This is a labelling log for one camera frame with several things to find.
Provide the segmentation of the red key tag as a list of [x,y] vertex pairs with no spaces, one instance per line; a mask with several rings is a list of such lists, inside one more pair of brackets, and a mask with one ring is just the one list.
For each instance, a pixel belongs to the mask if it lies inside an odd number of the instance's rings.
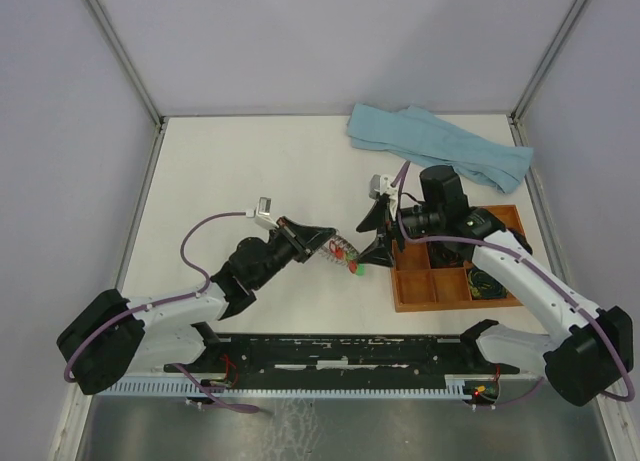
[[330,247],[329,251],[336,260],[338,261],[345,260],[345,252],[341,247]]

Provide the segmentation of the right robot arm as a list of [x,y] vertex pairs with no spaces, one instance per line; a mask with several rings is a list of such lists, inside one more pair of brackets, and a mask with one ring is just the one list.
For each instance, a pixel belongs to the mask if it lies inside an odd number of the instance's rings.
[[442,244],[499,282],[544,329],[534,334],[494,320],[477,323],[461,337],[486,361],[538,376],[575,406],[598,395],[633,401],[631,317],[618,306],[600,307],[544,268],[524,237],[489,210],[470,205],[460,177],[449,166],[424,169],[422,201],[401,207],[408,170],[403,165],[396,176],[371,178],[374,204],[357,230],[373,231],[376,237],[359,255],[359,263],[393,268],[396,250],[409,244]]

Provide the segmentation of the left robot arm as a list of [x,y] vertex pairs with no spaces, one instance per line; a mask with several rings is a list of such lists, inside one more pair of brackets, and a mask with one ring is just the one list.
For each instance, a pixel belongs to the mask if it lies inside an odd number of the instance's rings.
[[336,233],[280,217],[266,239],[242,239],[214,274],[189,262],[204,280],[182,293],[126,298],[116,288],[101,292],[57,338],[64,380],[94,395],[131,373],[194,363],[215,343],[211,322],[242,313],[290,262],[308,261]]

